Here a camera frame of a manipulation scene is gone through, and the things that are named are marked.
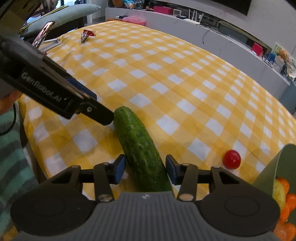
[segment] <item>snack wrapper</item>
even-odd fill
[[[96,35],[96,31],[90,31],[90,30],[83,30],[82,34],[81,34],[81,43],[85,43],[87,41],[87,39],[90,36],[95,36]]]

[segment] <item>fruit bowl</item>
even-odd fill
[[[272,196],[274,181],[277,177],[282,177],[289,182],[289,194],[296,194],[296,145],[285,145],[258,175],[253,186]],[[296,225],[296,210],[290,213],[288,223]]]

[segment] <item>white wall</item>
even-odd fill
[[[99,11],[92,14],[93,19],[105,16],[105,9],[108,7],[108,0],[87,0],[86,3],[96,4],[102,7]]]
[[[252,34],[271,48],[277,42],[291,54],[296,46],[296,10],[285,0],[252,0],[247,16],[210,0],[162,1],[219,17]]]

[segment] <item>yellow checkered tablecloth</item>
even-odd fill
[[[201,169],[221,165],[235,149],[233,173],[252,182],[284,144],[296,143],[295,119],[265,89],[224,60],[181,39],[118,21],[87,27],[96,37],[80,43],[81,29],[49,51],[54,61],[114,111],[128,106],[147,127],[163,159]],[[66,120],[29,97],[20,100],[30,145],[48,176],[74,164],[83,169],[122,153],[114,126],[84,115]],[[128,175],[113,191],[132,190]],[[85,193],[94,198],[93,186]],[[198,195],[207,193],[201,186]]]

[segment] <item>white counter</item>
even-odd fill
[[[276,99],[279,99],[289,86],[287,80],[254,56],[249,48],[230,37],[172,15],[135,9],[106,8],[106,19],[119,15],[144,15],[147,19],[145,26],[173,35],[215,54],[246,73]]]

